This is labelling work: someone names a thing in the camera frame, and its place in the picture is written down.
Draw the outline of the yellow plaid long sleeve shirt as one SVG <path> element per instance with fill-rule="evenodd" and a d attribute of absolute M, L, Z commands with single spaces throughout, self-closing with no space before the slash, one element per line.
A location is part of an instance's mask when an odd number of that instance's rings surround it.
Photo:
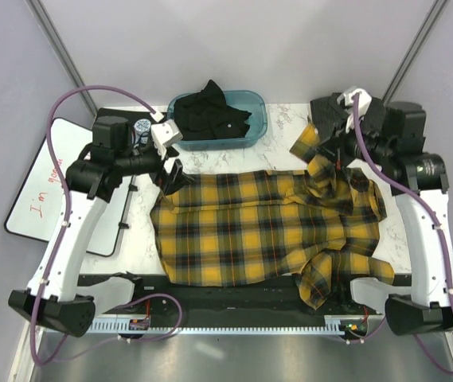
<path fill-rule="evenodd" d="M 318 309 L 357 277 L 393 282 L 376 259 L 387 216 L 377 184 L 315 153 L 308 125 L 291 152 L 304 170 L 197 174 L 150 211 L 162 269 L 172 283 L 240 287 L 295 277 L 299 297 Z"/>

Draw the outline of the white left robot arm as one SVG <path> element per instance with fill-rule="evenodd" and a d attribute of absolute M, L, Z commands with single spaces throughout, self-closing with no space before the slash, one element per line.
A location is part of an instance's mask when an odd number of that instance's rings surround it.
<path fill-rule="evenodd" d="M 32 325 L 82 337 L 94 318 L 121 306 L 137 313 L 146 294 L 124 276 L 112 276 L 93 286 L 80 287 L 80 268 L 96 225 L 126 177 L 152 174 L 153 183 L 166 193 L 176 191 L 182 164 L 171 172 L 164 164 L 176 156 L 173 144 L 182 133 L 172 119 L 150 128 L 147 144 L 136 148 L 127 119 L 107 115 L 96 119 L 92 139 L 78 158 L 61 172 L 60 214 L 42 261 L 23 290 L 12 290 L 8 305 Z"/>

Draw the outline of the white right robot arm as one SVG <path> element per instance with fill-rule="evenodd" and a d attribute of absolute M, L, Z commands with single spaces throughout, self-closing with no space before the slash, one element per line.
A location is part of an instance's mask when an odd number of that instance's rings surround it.
<path fill-rule="evenodd" d="M 335 95 L 311 101 L 310 113 L 318 153 L 346 167 L 367 152 L 381 167 L 404 223 L 411 260 L 409 286 L 355 279 L 336 293 L 338 308 L 348 314 L 363 305 L 382 311 L 399 336 L 453 330 L 453 256 L 443 256 L 439 239 L 451 238 L 449 182 L 443 159 L 424 151 L 426 111 L 418 103 L 384 105 L 373 99 L 361 116 L 362 145 L 346 126 L 349 108 Z"/>

